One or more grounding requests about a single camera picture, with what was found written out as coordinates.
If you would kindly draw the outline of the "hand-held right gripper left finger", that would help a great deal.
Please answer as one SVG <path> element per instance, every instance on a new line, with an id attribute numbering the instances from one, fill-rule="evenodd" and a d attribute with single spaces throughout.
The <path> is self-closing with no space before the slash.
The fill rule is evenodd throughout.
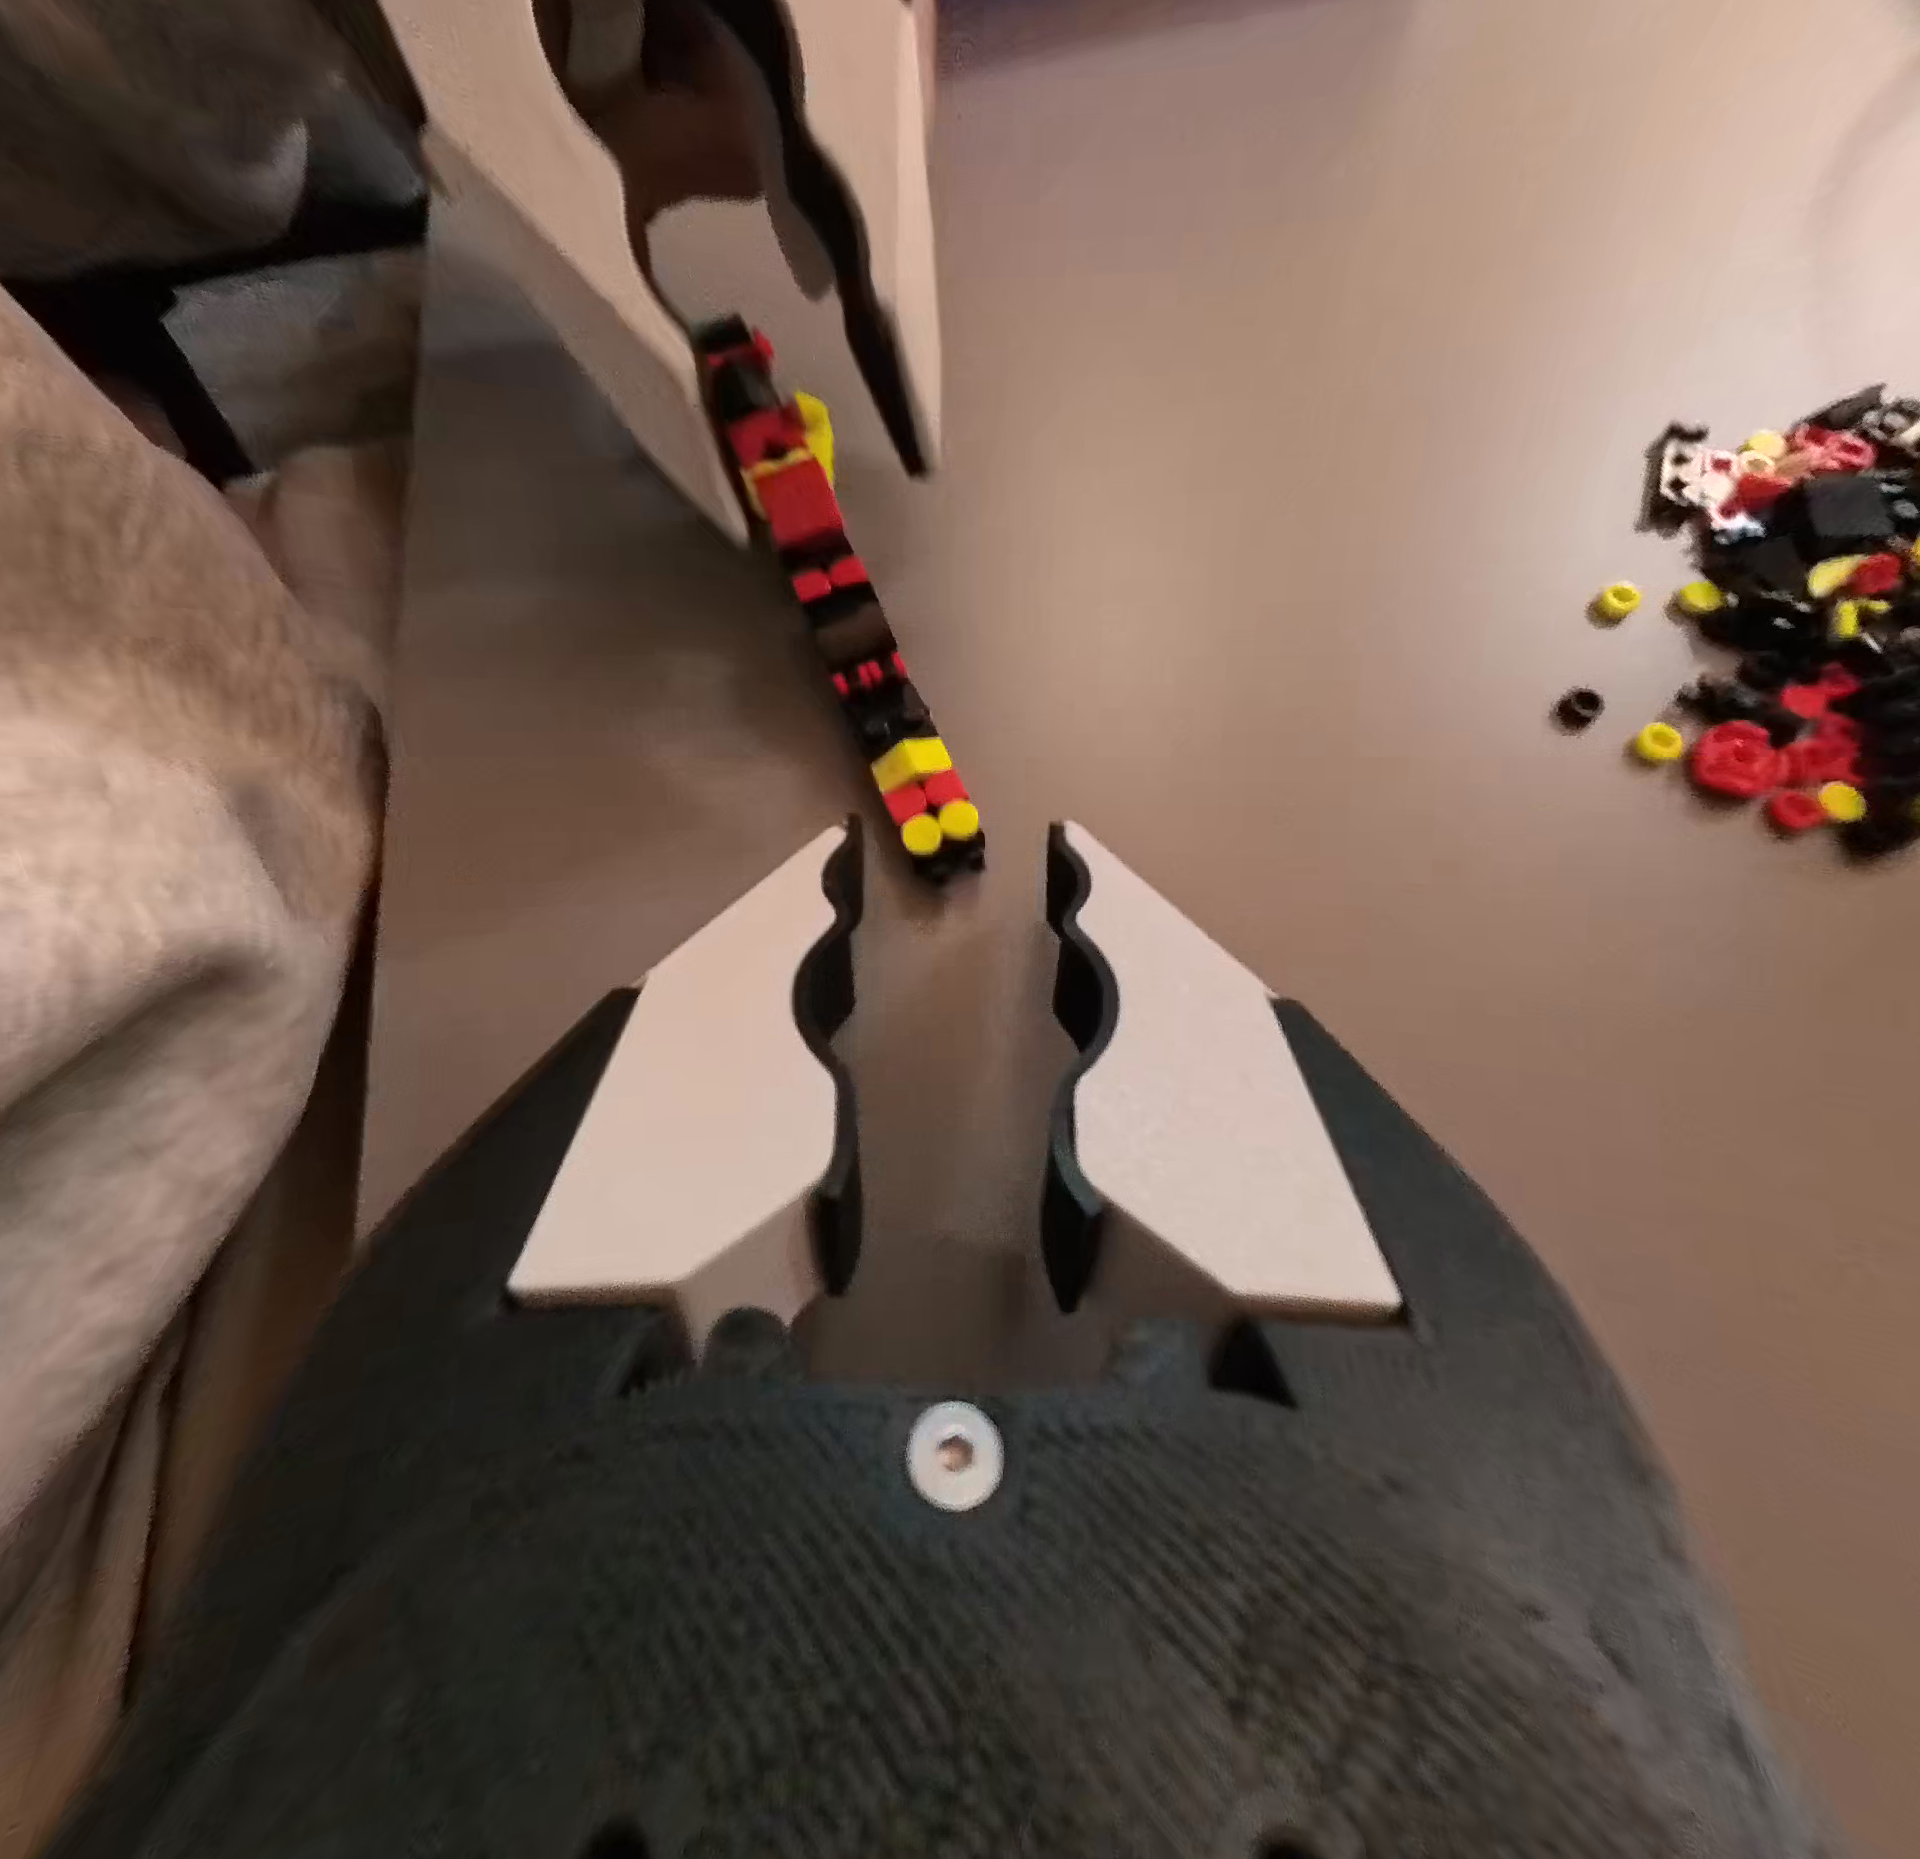
<path id="1" fill-rule="evenodd" d="M 793 1324 L 860 1259 L 859 816 L 661 959 L 510 1273 L 521 1305 L 649 1304 L 680 1328 Z"/>

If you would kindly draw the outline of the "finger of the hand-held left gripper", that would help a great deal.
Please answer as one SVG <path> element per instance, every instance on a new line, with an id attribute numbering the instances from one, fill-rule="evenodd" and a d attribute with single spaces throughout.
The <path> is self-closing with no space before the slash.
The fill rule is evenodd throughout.
<path id="1" fill-rule="evenodd" d="M 833 295 L 911 478 L 943 456 L 943 314 L 922 0 L 701 0 L 753 64 L 793 277 Z"/>
<path id="2" fill-rule="evenodd" d="M 637 450 L 726 544 L 750 540 L 682 323 L 628 240 L 620 171 L 547 56 L 539 0 L 378 0 L 419 95 L 419 150 L 492 267 Z"/>

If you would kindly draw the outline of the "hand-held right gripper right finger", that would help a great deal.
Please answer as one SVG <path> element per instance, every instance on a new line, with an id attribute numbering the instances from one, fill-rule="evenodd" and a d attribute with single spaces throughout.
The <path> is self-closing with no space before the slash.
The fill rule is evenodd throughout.
<path id="1" fill-rule="evenodd" d="M 1403 1324 L 1403 1289 L 1264 980 L 1092 832 L 1045 839 L 1042 1271 L 1066 1317 Z"/>

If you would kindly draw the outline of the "long red black lego model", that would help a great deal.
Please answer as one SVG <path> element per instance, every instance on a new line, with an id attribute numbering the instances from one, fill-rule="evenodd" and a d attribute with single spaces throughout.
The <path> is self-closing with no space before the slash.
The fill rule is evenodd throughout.
<path id="1" fill-rule="evenodd" d="M 694 331 L 717 440 L 793 598 L 905 865 L 926 885 L 981 872 L 986 833 L 837 498 L 828 407 L 778 382 L 771 341 L 742 317 Z"/>

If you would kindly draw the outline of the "pile of loose lego pieces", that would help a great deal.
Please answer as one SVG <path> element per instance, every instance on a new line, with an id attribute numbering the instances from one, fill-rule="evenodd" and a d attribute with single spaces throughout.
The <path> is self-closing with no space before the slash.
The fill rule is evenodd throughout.
<path id="1" fill-rule="evenodd" d="M 1918 854 L 1918 396 L 1867 384 L 1723 446 L 1646 447 L 1640 526 L 1681 547 L 1668 616 L 1696 801 L 1855 865 Z"/>

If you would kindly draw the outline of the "person's left hand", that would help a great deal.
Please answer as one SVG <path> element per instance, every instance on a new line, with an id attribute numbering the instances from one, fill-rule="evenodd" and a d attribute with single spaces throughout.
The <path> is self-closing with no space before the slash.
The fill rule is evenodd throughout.
<path id="1" fill-rule="evenodd" d="M 689 201 L 767 194 L 753 94 L 724 52 L 666 78 L 637 77 L 608 109 L 603 129 L 640 224 Z"/>

